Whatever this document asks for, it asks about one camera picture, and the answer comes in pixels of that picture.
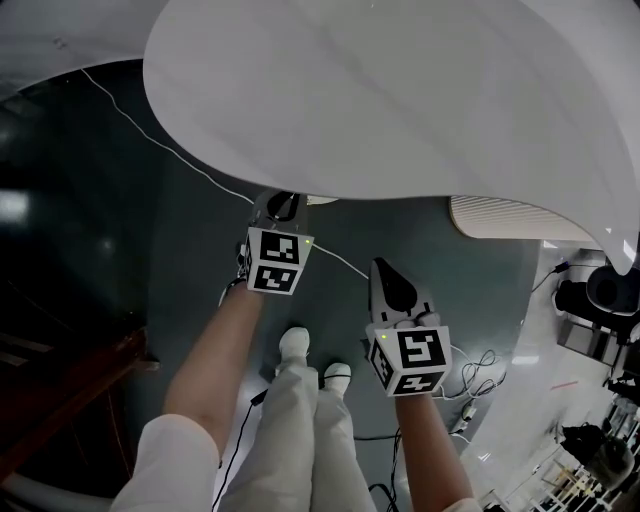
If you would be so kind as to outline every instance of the human arm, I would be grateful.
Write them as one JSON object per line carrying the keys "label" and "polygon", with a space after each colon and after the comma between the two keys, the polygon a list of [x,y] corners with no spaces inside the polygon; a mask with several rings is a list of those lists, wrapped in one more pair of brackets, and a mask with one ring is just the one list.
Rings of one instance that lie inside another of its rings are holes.
{"label": "human arm", "polygon": [[202,426],[224,451],[264,297],[233,287],[174,376],[164,413]]}
{"label": "human arm", "polygon": [[416,512],[442,512],[473,498],[469,479],[429,394],[396,398],[396,415]]}

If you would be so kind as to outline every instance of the white shoe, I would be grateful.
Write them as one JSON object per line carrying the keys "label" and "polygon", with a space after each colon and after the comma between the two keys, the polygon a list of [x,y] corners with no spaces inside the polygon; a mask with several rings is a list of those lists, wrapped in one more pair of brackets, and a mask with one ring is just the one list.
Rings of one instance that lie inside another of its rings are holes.
{"label": "white shoe", "polygon": [[309,353],[309,331],[304,327],[292,327],[280,338],[280,357],[282,363],[297,361],[307,363]]}
{"label": "white shoe", "polygon": [[344,363],[333,363],[324,372],[324,389],[331,391],[340,398],[344,394],[351,382],[351,367]]}

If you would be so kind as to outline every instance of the white sleeve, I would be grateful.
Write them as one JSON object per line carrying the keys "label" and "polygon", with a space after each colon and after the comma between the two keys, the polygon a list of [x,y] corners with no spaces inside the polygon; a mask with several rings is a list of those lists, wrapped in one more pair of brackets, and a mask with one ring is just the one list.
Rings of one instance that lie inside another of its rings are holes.
{"label": "white sleeve", "polygon": [[215,442],[195,421],[160,416],[144,427],[133,477],[111,512],[209,510],[219,462]]}
{"label": "white sleeve", "polygon": [[482,509],[476,500],[465,498],[447,507],[443,512],[482,512]]}

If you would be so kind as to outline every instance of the cable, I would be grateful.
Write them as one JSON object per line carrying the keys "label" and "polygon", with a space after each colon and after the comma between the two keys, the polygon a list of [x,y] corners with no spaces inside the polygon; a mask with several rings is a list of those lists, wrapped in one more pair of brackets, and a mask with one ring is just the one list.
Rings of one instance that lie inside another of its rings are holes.
{"label": "cable", "polygon": [[464,437],[461,434],[458,434],[457,432],[450,432],[449,433],[450,436],[452,437],[459,437],[460,439],[462,439],[463,441],[466,441],[467,444],[471,444],[471,441],[469,441],[466,437]]}
{"label": "cable", "polygon": [[84,69],[80,69],[80,71],[82,71],[85,76],[89,79],[89,81],[95,85],[98,89],[100,89],[102,92],[104,92],[107,96],[109,96],[109,98],[111,98],[111,103],[113,103],[113,108],[115,108],[119,114],[121,114],[122,116],[124,116],[133,126],[135,126],[138,131],[142,134],[142,136],[147,139],[149,142],[153,142],[156,146],[161,147],[162,149],[166,149],[169,153],[171,153],[173,156],[175,156],[178,160],[180,160],[182,163],[188,165],[189,167],[191,167],[194,171],[196,171],[198,174],[201,174],[202,176],[204,176],[205,178],[207,178],[211,183],[213,183],[216,187],[218,187],[220,190],[224,190],[225,192],[227,192],[228,194],[231,194],[232,196],[236,196],[239,197],[240,199],[242,199],[243,201],[246,201],[249,204],[253,204],[253,201],[251,199],[249,199],[247,196],[244,196],[242,194],[239,194],[238,192],[234,192],[233,190],[229,190],[227,187],[220,185],[220,183],[218,183],[216,180],[214,180],[211,176],[209,176],[206,172],[204,172],[201,169],[198,169],[195,165],[193,165],[191,162],[189,162],[188,160],[186,160],[185,158],[183,158],[182,156],[180,156],[180,154],[175,151],[174,149],[170,148],[169,146],[166,146],[164,144],[162,144],[161,142],[158,142],[156,139],[154,139],[153,137],[150,137],[149,135],[147,135],[147,133],[140,128],[140,126],[138,126],[138,124],[131,118],[131,116],[129,114],[127,114],[124,110],[122,110],[119,106],[118,103],[116,102],[116,99],[114,98],[113,94],[111,94],[107,89],[105,89],[104,87],[102,87],[98,82],[96,82],[93,78],[91,78],[91,75],[89,73],[87,73]]}
{"label": "cable", "polygon": [[393,442],[393,459],[391,464],[391,499],[392,501],[389,503],[387,507],[387,512],[391,512],[393,506],[396,503],[397,494],[396,494],[396,467],[398,466],[398,450],[400,449],[400,440],[402,436],[400,435],[400,428],[396,430],[396,439]]}
{"label": "cable", "polygon": [[395,439],[398,437],[397,434],[392,434],[390,436],[373,436],[373,437],[360,437],[353,436],[354,441],[384,441],[386,439]]}
{"label": "cable", "polygon": [[571,267],[588,267],[588,268],[600,268],[603,265],[583,265],[581,263],[578,264],[569,264],[568,261],[563,261],[562,263],[560,263],[560,265],[556,265],[555,268],[549,272],[546,276],[544,276],[542,278],[542,281],[540,281],[537,285],[535,285],[533,287],[533,290],[531,290],[531,293],[535,292],[538,288],[540,288],[544,282],[549,279],[549,276],[551,276],[552,274],[561,274],[562,272],[565,272],[566,270],[569,270]]}
{"label": "cable", "polygon": [[531,290],[531,293],[535,292],[538,288],[540,288],[540,287],[544,284],[544,282],[545,282],[547,279],[549,279],[549,276],[550,276],[551,274],[555,274],[555,272],[552,270],[552,271],[551,271],[551,272],[549,272],[546,276],[544,276],[544,277],[542,278],[542,281],[540,281],[537,285],[535,285],[535,286],[533,287],[533,290]]}
{"label": "cable", "polygon": [[398,507],[395,501],[393,501],[393,499],[391,498],[391,493],[389,492],[389,489],[387,488],[387,486],[384,484],[373,484],[369,486],[369,492],[373,491],[376,487],[382,489],[382,491],[387,495],[387,498],[389,499],[389,505],[391,506],[391,510],[393,510],[393,512],[398,512]]}
{"label": "cable", "polygon": [[222,480],[222,485],[220,486],[220,490],[218,491],[218,496],[216,496],[216,500],[211,505],[211,510],[216,508],[220,497],[222,496],[222,491],[224,491],[224,486],[227,485],[227,479],[229,478],[229,473],[231,472],[231,466],[233,466],[233,461],[238,455],[238,450],[240,449],[240,441],[242,440],[242,434],[244,432],[244,426],[247,424],[247,420],[249,419],[249,414],[251,414],[251,410],[253,409],[253,402],[249,405],[249,410],[247,411],[247,415],[244,417],[244,421],[242,422],[242,426],[240,427],[240,434],[238,434],[238,441],[236,442],[236,449],[233,451],[233,455],[229,460],[229,465],[227,466],[227,471],[224,473],[224,479]]}
{"label": "cable", "polygon": [[337,260],[340,260],[342,263],[344,263],[347,267],[349,267],[351,270],[353,270],[354,272],[357,272],[358,274],[360,274],[362,277],[364,277],[367,281],[369,280],[369,276],[367,274],[365,274],[364,272],[362,272],[362,270],[357,269],[356,267],[354,267],[351,263],[349,263],[347,260],[345,260],[342,256],[338,256],[336,253],[329,251],[328,249],[325,249],[324,247],[320,247],[318,244],[314,243],[312,247],[315,247],[316,249],[318,249],[320,252],[324,252],[325,254],[328,254],[329,256],[333,256],[334,258],[336,258]]}
{"label": "cable", "polygon": [[480,361],[476,363],[472,361],[471,358],[462,349],[454,345],[451,345],[451,348],[462,354],[468,361],[468,363],[462,367],[463,387],[462,390],[460,390],[455,395],[447,396],[444,386],[441,385],[440,388],[442,390],[442,395],[435,396],[433,397],[434,399],[457,400],[458,398],[465,395],[469,396],[470,398],[480,398],[481,396],[488,395],[489,393],[493,392],[498,386],[502,385],[507,375],[506,372],[502,375],[498,382],[494,381],[493,379],[486,379],[482,384],[480,384],[480,386],[478,386],[475,392],[471,391],[471,386],[475,382],[475,379],[478,375],[478,370],[482,367],[493,366],[500,361],[500,357],[496,355],[494,350],[487,350],[480,358]]}
{"label": "cable", "polygon": [[[109,99],[111,99],[111,103],[113,104],[113,108],[116,109],[116,111],[122,115],[125,119],[127,119],[127,121],[129,121],[133,126],[136,127],[136,129],[142,134],[142,136],[147,139],[149,142],[153,142],[156,146],[161,147],[162,149],[166,149],[167,151],[169,151],[169,153],[171,153],[173,156],[175,156],[178,160],[180,160],[182,163],[188,165],[189,167],[191,167],[194,171],[196,171],[198,174],[201,174],[202,176],[204,176],[205,178],[207,178],[211,183],[213,183],[216,187],[218,187],[220,190],[223,190],[224,192],[227,192],[228,194],[231,194],[232,196],[236,196],[240,199],[242,199],[243,201],[246,201],[249,204],[253,204],[254,201],[250,198],[248,198],[245,195],[242,195],[238,192],[234,192],[233,190],[228,189],[227,187],[221,185],[220,183],[218,183],[216,180],[214,180],[211,176],[209,176],[209,174],[207,174],[206,172],[204,172],[202,169],[198,169],[195,165],[193,165],[191,162],[189,162],[188,160],[186,160],[185,158],[183,158],[182,156],[180,156],[180,154],[175,151],[174,149],[170,148],[169,146],[166,146],[165,144],[162,144],[161,142],[158,142],[156,139],[154,139],[153,137],[151,137],[150,135],[147,135],[147,132],[145,132],[139,125],[138,123],[136,123],[133,118],[127,114],[124,110],[122,110],[119,106],[118,103],[116,102],[115,97],[113,96],[113,94],[111,94],[107,89],[105,89],[103,86],[101,86],[98,82],[96,82],[89,73],[87,73],[87,71],[85,69],[80,69],[80,71],[82,71],[82,73],[84,73],[84,75],[89,79],[89,81],[95,85],[98,89],[100,89],[103,93],[105,93],[107,96],[109,96]],[[338,256],[336,253],[331,252],[328,249],[325,249],[324,247],[321,247],[318,244],[313,244],[313,247],[315,249],[318,249],[320,252],[324,252],[325,254],[328,254],[329,256],[333,256],[334,258],[336,258],[337,260],[340,260],[342,263],[344,263],[347,267],[349,267],[351,270],[353,270],[354,272],[357,272],[358,274],[360,274],[362,277],[364,277],[365,279],[369,280],[369,276],[367,276],[367,274],[365,274],[364,272],[362,272],[361,270],[359,270],[358,268],[354,267],[351,263],[349,263],[347,260],[345,260],[342,256]]]}

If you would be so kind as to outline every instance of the white curved table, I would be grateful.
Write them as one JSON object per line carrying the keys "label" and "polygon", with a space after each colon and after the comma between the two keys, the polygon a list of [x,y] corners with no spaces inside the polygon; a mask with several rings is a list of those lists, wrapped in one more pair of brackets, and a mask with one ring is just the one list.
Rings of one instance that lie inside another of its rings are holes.
{"label": "white curved table", "polygon": [[473,195],[555,212],[620,273],[638,190],[598,84],[515,0],[170,0],[145,89],[166,131],[242,180],[358,199]]}

